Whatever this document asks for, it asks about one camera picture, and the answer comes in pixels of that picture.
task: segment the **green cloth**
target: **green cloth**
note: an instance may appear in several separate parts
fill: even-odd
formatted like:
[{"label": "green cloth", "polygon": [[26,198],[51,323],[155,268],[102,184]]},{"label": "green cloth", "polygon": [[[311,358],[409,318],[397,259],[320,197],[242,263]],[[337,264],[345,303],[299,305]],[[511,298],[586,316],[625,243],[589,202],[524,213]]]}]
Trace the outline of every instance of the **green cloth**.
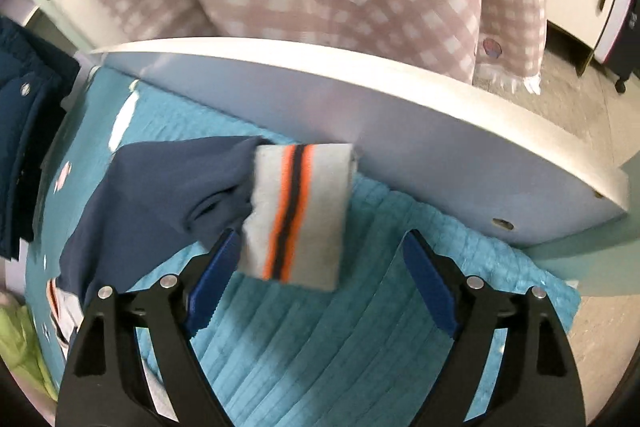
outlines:
[{"label": "green cloth", "polygon": [[14,375],[58,400],[27,306],[0,308],[0,357]]}]

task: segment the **dark blue coat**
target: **dark blue coat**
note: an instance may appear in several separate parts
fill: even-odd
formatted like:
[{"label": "dark blue coat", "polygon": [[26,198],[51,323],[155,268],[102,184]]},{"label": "dark blue coat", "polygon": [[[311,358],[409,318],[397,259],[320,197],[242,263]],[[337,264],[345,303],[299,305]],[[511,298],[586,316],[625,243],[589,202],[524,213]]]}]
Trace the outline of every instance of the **dark blue coat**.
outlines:
[{"label": "dark blue coat", "polygon": [[0,17],[0,257],[33,239],[40,165],[65,115],[78,62]]}]

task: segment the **tile floor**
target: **tile floor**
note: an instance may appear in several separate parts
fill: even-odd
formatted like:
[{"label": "tile floor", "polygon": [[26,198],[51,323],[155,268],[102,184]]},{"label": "tile floor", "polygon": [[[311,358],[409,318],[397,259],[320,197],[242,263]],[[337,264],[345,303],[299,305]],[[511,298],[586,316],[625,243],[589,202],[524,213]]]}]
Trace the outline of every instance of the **tile floor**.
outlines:
[{"label": "tile floor", "polygon": [[[489,82],[476,85],[544,116],[622,165],[640,151],[640,81],[632,76],[620,95],[615,75],[596,65],[578,78],[569,56],[566,37],[550,32],[540,96],[525,89],[512,94]],[[640,295],[582,298],[569,340],[590,421],[609,399],[640,340]]]}]

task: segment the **oval hole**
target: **oval hole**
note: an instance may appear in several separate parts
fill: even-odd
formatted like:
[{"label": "oval hole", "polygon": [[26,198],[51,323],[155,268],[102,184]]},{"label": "oval hole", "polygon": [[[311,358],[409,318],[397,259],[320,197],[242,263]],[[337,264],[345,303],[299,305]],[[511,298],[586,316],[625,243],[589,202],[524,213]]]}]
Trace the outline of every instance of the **oval hole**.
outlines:
[{"label": "oval hole", "polygon": [[511,232],[511,230],[513,230],[515,228],[513,226],[513,223],[510,223],[506,219],[500,219],[499,217],[494,217],[494,219],[492,219],[491,222],[496,227],[500,227],[503,230],[509,230],[509,232]]}]

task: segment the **teal blanket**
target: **teal blanket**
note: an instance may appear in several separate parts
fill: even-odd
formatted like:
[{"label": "teal blanket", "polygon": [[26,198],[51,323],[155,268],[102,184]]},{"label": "teal blanket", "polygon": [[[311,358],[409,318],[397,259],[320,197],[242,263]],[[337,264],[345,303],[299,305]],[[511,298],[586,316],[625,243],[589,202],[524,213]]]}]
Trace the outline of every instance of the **teal blanket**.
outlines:
[{"label": "teal blanket", "polygon": [[[44,173],[41,226],[28,256],[27,301],[57,382],[63,358],[53,331],[49,340],[42,328],[51,328],[45,282],[59,274],[65,242],[106,171],[111,129],[130,95],[132,80],[107,68],[98,70],[67,117]],[[291,142],[144,82],[136,90],[140,99],[123,144],[254,134]],[[66,162],[72,171],[62,190],[54,192]],[[546,288],[564,328],[571,327],[580,303],[578,293],[536,267],[521,251],[358,175],[338,291],[309,291],[236,273],[209,327],[192,340],[207,378],[236,426],[408,425],[451,346],[450,338],[435,328],[402,256],[396,253],[402,234],[413,228],[422,232],[436,253],[450,256],[465,274],[479,275],[496,289],[524,293],[532,285]],[[176,253],[134,288],[149,287],[162,274],[179,272],[201,253],[199,245]],[[486,409],[503,343],[504,332],[498,331],[469,417]],[[140,334],[140,347],[158,374],[146,332]]]}]

